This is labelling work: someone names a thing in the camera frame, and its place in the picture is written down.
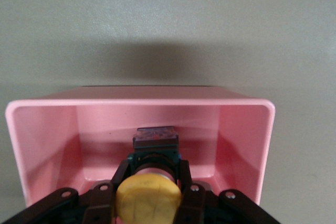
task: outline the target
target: black object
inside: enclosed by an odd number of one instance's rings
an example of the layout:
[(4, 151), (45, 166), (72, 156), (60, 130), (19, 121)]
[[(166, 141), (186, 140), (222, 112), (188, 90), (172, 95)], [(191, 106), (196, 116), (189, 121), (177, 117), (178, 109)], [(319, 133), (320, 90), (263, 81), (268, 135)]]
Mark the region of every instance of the black object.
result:
[(238, 190), (216, 196), (193, 183), (188, 161), (180, 159), (178, 139), (173, 127), (140, 128), (133, 139), (134, 153), (120, 163), (110, 181), (102, 181), (80, 196), (72, 188), (58, 189), (3, 224), (113, 223), (119, 185), (151, 166), (169, 172), (180, 185), (183, 197), (174, 224), (280, 224)]

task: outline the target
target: pink plastic container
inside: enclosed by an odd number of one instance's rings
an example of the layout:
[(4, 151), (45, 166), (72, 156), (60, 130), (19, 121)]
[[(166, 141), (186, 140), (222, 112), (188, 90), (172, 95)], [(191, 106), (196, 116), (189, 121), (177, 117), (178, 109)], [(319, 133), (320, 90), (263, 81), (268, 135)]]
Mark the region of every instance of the pink plastic container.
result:
[(6, 119), (26, 205), (112, 178), (139, 127), (172, 125), (194, 180), (260, 202), (274, 105), (219, 87), (81, 87), (11, 102)]

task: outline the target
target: yellow lid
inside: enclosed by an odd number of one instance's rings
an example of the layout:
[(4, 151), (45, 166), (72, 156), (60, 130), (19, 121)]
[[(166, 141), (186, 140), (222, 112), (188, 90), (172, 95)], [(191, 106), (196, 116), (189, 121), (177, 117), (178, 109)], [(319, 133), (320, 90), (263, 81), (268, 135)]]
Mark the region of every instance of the yellow lid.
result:
[(181, 201), (179, 187), (158, 174), (135, 174), (116, 193), (116, 210), (124, 224), (172, 224)]

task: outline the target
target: gray wall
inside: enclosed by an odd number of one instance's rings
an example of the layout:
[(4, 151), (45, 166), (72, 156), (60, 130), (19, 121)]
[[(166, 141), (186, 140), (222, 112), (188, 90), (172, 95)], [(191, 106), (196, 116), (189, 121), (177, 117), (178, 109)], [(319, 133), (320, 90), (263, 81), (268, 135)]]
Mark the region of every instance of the gray wall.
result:
[[(0, 111), (82, 85), (215, 85), (271, 100), (261, 206), (336, 222), (336, 0), (0, 0)], [(0, 221), (24, 208), (4, 117)]]

